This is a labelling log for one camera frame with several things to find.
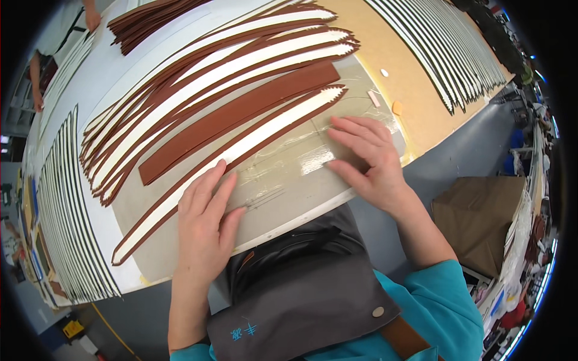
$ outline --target teal sleeve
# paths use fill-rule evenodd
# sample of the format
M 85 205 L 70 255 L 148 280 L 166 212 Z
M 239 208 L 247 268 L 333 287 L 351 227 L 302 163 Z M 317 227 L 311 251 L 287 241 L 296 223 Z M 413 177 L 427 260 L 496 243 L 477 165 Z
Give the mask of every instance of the teal sleeve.
M 213 361 L 213 359 L 209 355 L 209 346 L 197 344 L 173 352 L 171 361 Z
M 411 273 L 406 277 L 404 286 L 414 300 L 425 308 L 430 321 L 444 333 L 450 354 L 460 355 L 458 359 L 461 360 L 477 360 L 480 357 L 483 323 L 457 261 L 447 260 Z

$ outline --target black and white strip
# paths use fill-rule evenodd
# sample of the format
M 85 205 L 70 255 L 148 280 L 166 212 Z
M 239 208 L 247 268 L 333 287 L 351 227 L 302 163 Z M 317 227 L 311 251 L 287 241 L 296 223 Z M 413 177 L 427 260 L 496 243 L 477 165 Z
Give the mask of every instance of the black and white strip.
M 102 257 L 80 185 L 78 105 L 68 114 L 42 167 L 40 220 L 58 280 L 72 303 L 120 296 Z
M 444 0 L 365 0 L 413 52 L 450 112 L 506 78 L 482 37 Z

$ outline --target finger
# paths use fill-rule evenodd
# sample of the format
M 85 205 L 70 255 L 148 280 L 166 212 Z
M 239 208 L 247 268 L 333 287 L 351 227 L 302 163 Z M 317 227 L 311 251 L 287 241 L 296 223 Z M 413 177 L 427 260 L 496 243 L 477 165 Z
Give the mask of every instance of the finger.
M 221 225 L 221 232 L 219 237 L 219 245 L 223 252 L 231 254 L 235 246 L 235 240 L 237 238 L 237 230 L 239 229 L 239 224 L 241 219 L 245 215 L 247 208 L 241 207 L 233 210 L 227 215 L 223 224 Z
M 200 180 L 192 198 L 191 212 L 198 215 L 205 211 L 213 196 L 213 189 L 225 173 L 226 167 L 227 163 L 221 159 L 214 168 L 203 174 L 203 179 Z
M 348 162 L 336 159 L 328 162 L 327 167 L 341 176 L 341 178 L 343 178 L 347 184 L 351 185 L 358 194 L 364 195 L 369 192 L 371 187 L 369 179 Z
M 353 150 L 355 154 L 363 158 L 371 167 L 375 167 L 379 163 L 379 151 L 377 147 L 367 140 L 332 128 L 327 129 L 327 134 L 331 139 Z
M 370 129 L 381 140 L 384 140 L 385 142 L 391 142 L 390 129 L 379 120 L 365 117 L 352 117 L 352 116 L 347 116 L 344 118 Z
M 237 173 L 231 173 L 227 179 L 221 184 L 218 188 L 217 193 L 207 206 L 205 210 L 205 214 L 210 219 L 215 219 L 217 222 L 221 220 L 223 214 L 225 213 L 225 208 L 227 208 L 227 202 L 229 201 L 229 197 L 231 193 L 233 193 L 233 189 L 235 189 L 235 185 L 237 184 Z
M 349 134 L 357 135 L 373 144 L 374 146 L 381 146 L 383 140 L 377 136 L 371 129 L 357 124 L 346 118 L 331 117 L 331 122 L 339 129 L 346 131 Z
M 179 200 L 179 212 L 187 213 L 189 211 L 189 209 L 191 208 L 193 196 L 195 195 L 195 190 L 197 189 L 199 182 L 203 179 L 203 176 L 205 174 L 202 174 L 200 177 L 197 177 L 197 179 L 192 181 L 192 183 L 188 185 L 187 189 L 184 190 L 183 195 Z

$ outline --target white table surface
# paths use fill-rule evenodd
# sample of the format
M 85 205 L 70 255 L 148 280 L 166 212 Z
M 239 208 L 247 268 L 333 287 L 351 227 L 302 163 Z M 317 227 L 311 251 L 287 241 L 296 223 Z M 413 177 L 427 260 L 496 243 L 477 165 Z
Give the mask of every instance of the white table surface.
M 64 89 L 41 139 L 38 139 L 38 117 L 34 120 L 24 152 L 23 171 L 25 174 L 33 174 L 36 182 L 38 182 L 40 170 L 59 127 L 76 104 L 79 105 L 77 146 L 80 150 L 81 133 L 90 120 L 90 116 L 105 110 L 112 102 L 122 97 L 154 65 L 170 55 L 160 49 L 170 48 L 171 41 L 175 39 L 176 41 L 183 39 L 192 41 L 197 36 L 262 6 L 270 0 L 213 0 L 171 21 L 149 36 L 127 56 L 123 56 L 120 53 L 119 44 L 110 45 L 114 41 L 114 35 L 110 29 L 106 28 L 106 24 L 126 11 L 127 1 L 117 0 L 102 12 L 102 21 L 96 30 L 92 51 Z M 188 29 L 186 38 L 183 38 L 182 32 L 175 34 L 185 27 Z M 145 67 L 148 69 L 133 68 L 142 58 L 146 59 L 144 63 L 150 65 Z M 130 74 L 128 79 L 134 81 L 123 82 L 111 92 L 111 88 L 127 72 Z M 110 264 L 112 252 L 123 238 L 123 234 L 118 227 L 112 208 L 102 207 L 98 198 L 91 196 L 88 181 L 84 177 L 81 177 L 81 187 L 96 240 L 120 291 L 127 293 L 149 286 L 150 284 L 142 279 L 140 270 L 132 257 L 121 266 L 113 267 Z

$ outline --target gray apron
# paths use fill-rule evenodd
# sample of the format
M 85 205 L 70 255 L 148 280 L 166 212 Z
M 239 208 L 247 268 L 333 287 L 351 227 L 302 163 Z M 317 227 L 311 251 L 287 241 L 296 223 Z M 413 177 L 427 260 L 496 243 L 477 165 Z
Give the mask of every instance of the gray apron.
M 231 306 L 207 326 L 218 361 L 303 360 L 376 330 L 402 359 L 429 348 L 399 316 L 363 242 L 335 226 L 280 236 L 231 258 L 226 271 Z

